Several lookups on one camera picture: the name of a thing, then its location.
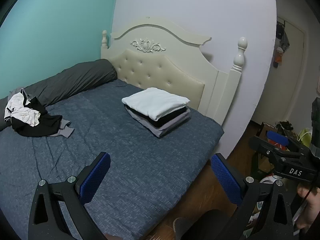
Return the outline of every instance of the wall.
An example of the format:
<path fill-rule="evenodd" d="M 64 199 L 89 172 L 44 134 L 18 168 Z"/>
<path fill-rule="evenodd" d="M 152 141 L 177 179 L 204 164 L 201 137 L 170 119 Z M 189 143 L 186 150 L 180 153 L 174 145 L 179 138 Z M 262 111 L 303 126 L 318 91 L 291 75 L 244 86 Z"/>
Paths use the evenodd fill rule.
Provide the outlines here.
<path fill-rule="evenodd" d="M 228 156 L 251 119 L 268 75 L 275 42 L 276 1 L 116 0 L 113 30 L 144 16 L 165 17 L 187 31 L 212 36 L 201 51 L 225 72 L 233 65 L 238 39 L 248 39 L 246 64 L 223 125 L 225 134 L 216 149 Z"/>
<path fill-rule="evenodd" d="M 0 98 L 100 58 L 116 0 L 18 0 L 0 28 Z"/>
<path fill-rule="evenodd" d="M 302 79 L 297 84 L 300 91 L 292 100 L 293 107 L 288 118 L 294 130 L 300 132 L 305 127 L 311 128 L 311 104 L 318 96 L 316 85 L 320 75 L 320 24 L 305 0 L 276 0 L 276 4 L 280 17 L 306 33 Z"/>

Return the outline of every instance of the bedpost finial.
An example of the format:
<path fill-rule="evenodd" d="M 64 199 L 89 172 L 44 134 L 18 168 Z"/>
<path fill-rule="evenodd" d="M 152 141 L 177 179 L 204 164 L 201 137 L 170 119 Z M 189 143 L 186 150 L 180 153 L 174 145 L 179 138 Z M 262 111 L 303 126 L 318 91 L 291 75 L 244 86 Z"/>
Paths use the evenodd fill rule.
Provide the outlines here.
<path fill-rule="evenodd" d="M 238 53 L 233 59 L 232 69 L 241 72 L 244 65 L 244 51 L 248 46 L 248 41 L 245 37 L 241 37 L 238 41 Z"/>
<path fill-rule="evenodd" d="M 107 46 L 107 31 L 102 31 L 102 46 Z"/>

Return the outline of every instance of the bed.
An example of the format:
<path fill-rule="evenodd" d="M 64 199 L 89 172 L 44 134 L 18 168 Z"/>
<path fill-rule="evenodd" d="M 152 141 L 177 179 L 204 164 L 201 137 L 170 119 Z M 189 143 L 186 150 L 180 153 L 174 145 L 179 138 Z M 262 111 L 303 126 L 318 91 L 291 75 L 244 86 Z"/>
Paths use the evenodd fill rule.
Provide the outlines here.
<path fill-rule="evenodd" d="M 72 121 L 70 138 L 22 137 L 11 127 L 0 132 L 0 208 L 21 239 L 27 239 L 37 182 L 64 181 L 101 151 L 111 155 L 111 168 L 86 209 L 103 233 L 141 239 L 177 204 L 223 134 L 220 124 L 244 64 L 244 38 L 224 73 L 199 50 L 210 37 L 165 19 L 146 17 L 112 33 L 110 48 L 106 36 L 103 31 L 101 58 L 113 64 L 118 79 L 47 107 Z M 148 87 L 188 97 L 191 119 L 155 137 L 121 102 Z M 81 239 L 62 210 L 72 234 Z"/>

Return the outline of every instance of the human hand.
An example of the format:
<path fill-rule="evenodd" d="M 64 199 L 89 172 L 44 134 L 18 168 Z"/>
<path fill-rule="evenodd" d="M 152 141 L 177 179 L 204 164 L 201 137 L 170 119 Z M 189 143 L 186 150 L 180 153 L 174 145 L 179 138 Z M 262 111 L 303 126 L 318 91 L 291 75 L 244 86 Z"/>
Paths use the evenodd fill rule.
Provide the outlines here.
<path fill-rule="evenodd" d="M 305 198 L 308 191 L 309 189 L 301 184 L 297 187 L 297 193 L 301 198 Z M 296 222 L 298 229 L 304 228 L 305 230 L 308 230 L 320 212 L 320 189 L 313 189 L 306 200 L 307 206 Z"/>

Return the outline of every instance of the carved floral ornament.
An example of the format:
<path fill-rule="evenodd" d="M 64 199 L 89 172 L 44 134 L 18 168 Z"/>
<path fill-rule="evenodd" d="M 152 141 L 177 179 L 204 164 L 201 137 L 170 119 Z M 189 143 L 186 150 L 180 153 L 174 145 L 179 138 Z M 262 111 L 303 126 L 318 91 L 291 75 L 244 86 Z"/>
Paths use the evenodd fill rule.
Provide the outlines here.
<path fill-rule="evenodd" d="M 134 47 L 136 47 L 138 50 L 141 50 L 142 52 L 151 52 L 154 51 L 165 51 L 166 48 L 162 48 L 160 43 L 155 43 L 148 39 L 135 39 L 134 41 L 130 41 L 130 44 Z"/>

